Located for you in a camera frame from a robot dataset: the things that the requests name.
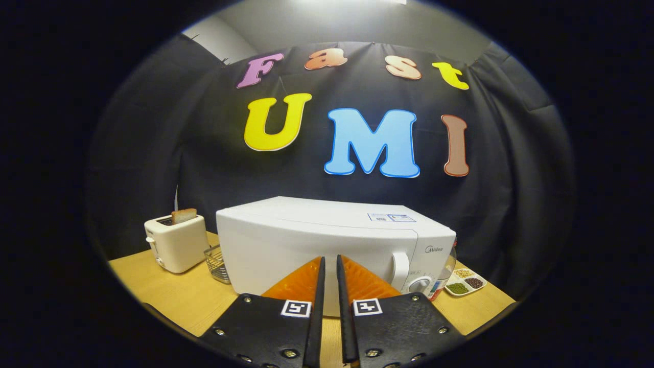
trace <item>white divided tray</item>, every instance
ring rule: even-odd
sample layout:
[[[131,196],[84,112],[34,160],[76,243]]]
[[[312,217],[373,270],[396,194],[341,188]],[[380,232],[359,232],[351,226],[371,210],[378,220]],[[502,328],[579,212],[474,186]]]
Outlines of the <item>white divided tray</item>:
[[[457,271],[464,271],[464,270],[470,272],[471,275],[467,276],[467,277],[460,277],[459,275],[456,274]],[[481,286],[479,286],[477,289],[470,286],[466,282],[466,279],[468,279],[468,278],[478,279],[479,281],[481,281]],[[450,289],[447,288],[448,285],[452,285],[452,284],[456,284],[456,283],[463,284],[466,287],[466,289],[468,290],[468,292],[463,293],[463,294],[455,294]],[[450,295],[454,295],[455,297],[462,297],[464,295],[468,295],[470,293],[473,293],[473,292],[483,288],[484,286],[486,286],[486,284],[487,284],[486,280],[483,277],[481,277],[480,275],[478,275],[478,273],[474,272],[473,270],[470,270],[468,268],[458,268],[458,269],[454,270],[454,272],[452,272],[452,276],[450,276],[449,280],[447,281],[447,284],[445,284],[445,290],[447,290],[447,292],[450,293]]]

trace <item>black curtain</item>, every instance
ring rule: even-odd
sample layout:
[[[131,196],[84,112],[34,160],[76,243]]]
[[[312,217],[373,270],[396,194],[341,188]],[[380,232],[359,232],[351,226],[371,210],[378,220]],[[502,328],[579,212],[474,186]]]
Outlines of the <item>black curtain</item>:
[[[310,54],[340,48],[337,67],[306,70]],[[236,88],[248,61],[281,52],[284,58],[253,86]],[[409,58],[419,80],[391,75],[385,57]],[[434,62],[450,63],[470,88],[447,84]],[[310,93],[296,140],[260,152],[243,139],[247,105],[274,97],[266,132],[284,124],[285,96]],[[384,176],[379,165],[330,175],[334,124],[328,112],[360,111],[374,131],[391,109],[410,111],[415,178]],[[468,175],[443,171],[448,133],[442,115],[456,115],[465,131]],[[492,44],[472,65],[429,50],[336,42],[275,50],[232,65],[177,36],[149,57],[107,107],[88,168],[91,233],[109,259],[148,249],[143,223],[173,209],[197,208],[216,232],[215,211],[272,196],[402,204],[458,234],[460,260],[516,299],[551,268],[572,224],[575,205],[572,150],[561,117],[530,73]]]

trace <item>microwave control knob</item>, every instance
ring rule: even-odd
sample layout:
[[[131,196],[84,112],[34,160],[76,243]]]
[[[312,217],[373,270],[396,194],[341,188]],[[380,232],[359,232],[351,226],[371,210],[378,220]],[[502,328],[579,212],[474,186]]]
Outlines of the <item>microwave control knob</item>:
[[[424,293],[424,290],[427,288],[427,286],[429,286],[430,282],[431,279],[427,277],[414,280],[413,283],[409,286],[409,292],[415,293],[417,291],[419,293]]]

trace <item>red beans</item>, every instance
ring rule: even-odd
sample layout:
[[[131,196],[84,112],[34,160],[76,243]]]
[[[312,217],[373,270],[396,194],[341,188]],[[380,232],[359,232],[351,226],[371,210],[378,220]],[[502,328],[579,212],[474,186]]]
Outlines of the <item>red beans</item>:
[[[479,289],[484,283],[478,279],[478,278],[466,278],[465,282],[474,287],[475,289]]]

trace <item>yellow letter u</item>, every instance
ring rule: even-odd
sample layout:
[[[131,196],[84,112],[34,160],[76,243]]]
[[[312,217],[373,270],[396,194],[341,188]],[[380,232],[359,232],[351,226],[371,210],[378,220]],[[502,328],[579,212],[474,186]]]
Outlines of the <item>yellow letter u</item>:
[[[266,120],[270,107],[275,105],[275,98],[262,98],[254,100],[247,105],[250,115],[245,123],[245,144],[255,151],[277,151],[293,143],[300,132],[302,111],[304,103],[311,99],[308,93],[296,93],[286,96],[284,102],[288,104],[286,122],[281,132],[277,134],[266,133]]]

